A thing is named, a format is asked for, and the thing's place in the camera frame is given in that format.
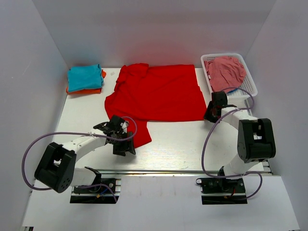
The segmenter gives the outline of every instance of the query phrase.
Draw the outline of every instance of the white basket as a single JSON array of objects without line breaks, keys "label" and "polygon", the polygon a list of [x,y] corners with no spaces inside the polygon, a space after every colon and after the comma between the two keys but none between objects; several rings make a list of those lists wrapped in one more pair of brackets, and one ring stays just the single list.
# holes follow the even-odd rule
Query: white basket
[{"label": "white basket", "polygon": [[[211,61],[213,59],[215,59],[216,57],[220,57],[220,56],[229,56],[229,57],[235,57],[238,58],[238,60],[240,61],[241,64],[243,64],[245,71],[246,71],[246,77],[244,79],[244,82],[242,83],[242,85],[240,86],[240,88],[248,91],[252,96],[256,96],[258,94],[256,85],[251,77],[251,74],[247,68],[247,65],[243,59],[243,57],[240,54],[236,54],[236,53],[222,53],[222,54],[205,54],[201,56],[201,63],[202,63],[202,67],[204,70],[204,75],[207,81],[207,86],[208,89],[210,90],[210,93],[213,92],[212,87],[210,85],[210,81],[208,78],[208,75],[206,73],[206,69],[205,69],[205,64],[204,61]],[[247,93],[245,93],[242,90],[235,90],[233,92],[229,92],[227,93],[228,99],[230,100],[246,100],[247,98],[249,98],[249,95]]]}]

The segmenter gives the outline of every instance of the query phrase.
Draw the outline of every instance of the white table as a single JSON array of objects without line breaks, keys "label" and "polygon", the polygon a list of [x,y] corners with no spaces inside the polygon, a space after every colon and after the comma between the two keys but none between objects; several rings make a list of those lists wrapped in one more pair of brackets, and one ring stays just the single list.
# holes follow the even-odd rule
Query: white table
[{"label": "white table", "polygon": [[[119,68],[105,69],[107,76],[100,95],[68,96],[58,131],[89,131],[108,120],[105,97],[113,92]],[[210,101],[202,69],[196,69],[205,101]],[[148,123],[152,142],[136,149],[136,157],[112,154],[106,145],[81,158],[77,166],[108,170],[201,170],[201,150],[212,124],[204,121]],[[74,136],[58,136],[66,142]],[[236,154],[237,131],[222,122],[206,150],[205,166],[217,171]],[[23,226],[36,231],[84,230],[230,230],[288,231],[299,229],[281,177],[264,177],[260,192],[247,205],[201,205],[200,176],[128,175],[121,177],[121,193],[115,205],[70,204],[71,191],[33,191]],[[244,177],[247,194],[259,184],[259,177]],[[44,185],[36,181],[37,187]]]},{"label": "white table", "polygon": [[[114,92],[120,68],[103,68],[107,73],[101,94],[68,95],[57,131],[88,132],[96,124],[108,121],[105,98]],[[208,104],[211,96],[201,68],[196,68],[198,85]],[[76,167],[90,166],[101,170],[167,170],[201,171],[201,152],[205,138],[213,126],[204,121],[149,122],[152,142],[136,149],[136,156],[113,155],[112,145],[106,145],[81,158]],[[76,136],[58,135],[54,141],[63,143]],[[205,167],[218,171],[237,154],[237,130],[221,122],[212,134],[205,153]],[[263,171],[262,164],[252,170]]]}]

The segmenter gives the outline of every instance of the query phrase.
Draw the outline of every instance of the white enclosure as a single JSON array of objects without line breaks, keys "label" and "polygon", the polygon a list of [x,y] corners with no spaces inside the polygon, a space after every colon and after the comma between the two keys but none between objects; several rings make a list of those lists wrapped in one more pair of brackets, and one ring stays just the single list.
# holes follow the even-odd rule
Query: white enclosure
[{"label": "white enclosure", "polygon": [[[282,176],[299,227],[308,230],[308,1],[3,0],[0,31],[1,230],[21,226],[30,194],[22,155],[35,138],[55,131],[68,68],[201,67],[201,55],[221,52],[245,59],[259,92],[253,113],[273,122],[271,167]],[[49,141],[31,152],[27,175]]]}]

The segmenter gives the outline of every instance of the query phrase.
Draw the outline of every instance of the pink cloth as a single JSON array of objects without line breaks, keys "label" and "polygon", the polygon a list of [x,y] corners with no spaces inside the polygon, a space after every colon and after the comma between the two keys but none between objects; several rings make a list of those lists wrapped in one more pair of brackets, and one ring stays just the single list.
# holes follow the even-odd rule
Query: pink cloth
[{"label": "pink cloth", "polygon": [[210,75],[210,84],[213,91],[225,88],[238,88],[246,77],[244,66],[235,57],[221,56],[211,61],[205,61],[206,73]]}]

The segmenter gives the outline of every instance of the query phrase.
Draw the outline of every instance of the folded blue shirt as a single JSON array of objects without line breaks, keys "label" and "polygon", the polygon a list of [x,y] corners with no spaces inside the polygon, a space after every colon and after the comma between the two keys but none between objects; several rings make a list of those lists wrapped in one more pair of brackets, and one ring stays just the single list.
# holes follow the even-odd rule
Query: folded blue shirt
[{"label": "folded blue shirt", "polygon": [[83,89],[98,89],[103,85],[102,69],[99,64],[74,66],[67,71],[68,92]]}]

